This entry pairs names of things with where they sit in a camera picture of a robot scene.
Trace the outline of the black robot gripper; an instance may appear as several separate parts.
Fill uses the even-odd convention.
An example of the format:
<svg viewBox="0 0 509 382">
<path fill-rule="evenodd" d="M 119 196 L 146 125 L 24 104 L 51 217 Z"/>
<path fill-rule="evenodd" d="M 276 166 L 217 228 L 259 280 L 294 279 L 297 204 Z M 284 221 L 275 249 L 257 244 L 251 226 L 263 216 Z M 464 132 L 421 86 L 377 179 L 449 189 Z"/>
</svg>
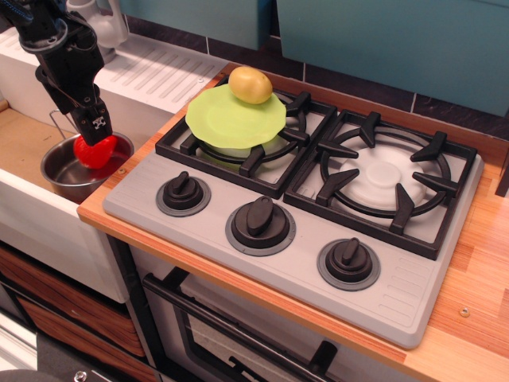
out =
<svg viewBox="0 0 509 382">
<path fill-rule="evenodd" d="M 21 47 L 41 66 L 37 76 L 58 108 L 69 113 L 89 146 L 112 136 L 109 111 L 98 102 L 94 79 L 104 66 L 97 37 L 77 12 L 29 11 L 19 32 Z"/>
</svg>

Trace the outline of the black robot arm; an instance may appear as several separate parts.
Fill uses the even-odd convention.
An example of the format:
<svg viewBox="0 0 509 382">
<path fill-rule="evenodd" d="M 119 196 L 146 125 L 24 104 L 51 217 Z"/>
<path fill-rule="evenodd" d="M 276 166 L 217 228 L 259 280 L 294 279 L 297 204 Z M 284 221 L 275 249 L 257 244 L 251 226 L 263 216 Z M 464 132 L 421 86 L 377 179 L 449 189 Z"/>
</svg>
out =
<svg viewBox="0 0 509 382">
<path fill-rule="evenodd" d="M 57 108 L 70 115 L 89 146 L 112 136 L 111 118 L 95 77 L 104 66 L 97 36 L 64 1 L 2 1 L 1 19 L 39 66 L 36 78 Z"/>
</svg>

